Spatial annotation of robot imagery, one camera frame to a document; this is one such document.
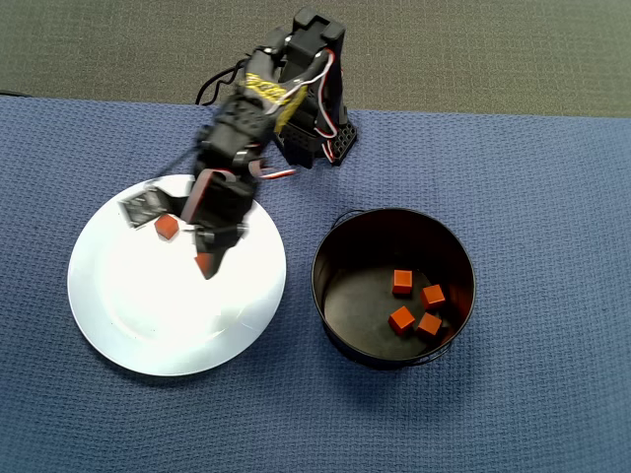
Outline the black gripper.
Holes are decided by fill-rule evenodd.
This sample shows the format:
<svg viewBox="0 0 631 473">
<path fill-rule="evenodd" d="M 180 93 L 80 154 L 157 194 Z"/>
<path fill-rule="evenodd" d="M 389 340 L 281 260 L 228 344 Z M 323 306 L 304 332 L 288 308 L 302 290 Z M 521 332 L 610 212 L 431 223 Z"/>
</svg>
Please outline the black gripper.
<svg viewBox="0 0 631 473">
<path fill-rule="evenodd" d="M 257 180 L 249 174 L 242 177 L 225 169 L 204 169 L 195 178 L 179 217 L 190 225 L 207 226 L 195 228 L 195 261 L 205 280 L 217 274 L 225 253 L 244 235 L 246 225 L 240 222 L 256 190 Z"/>
</svg>

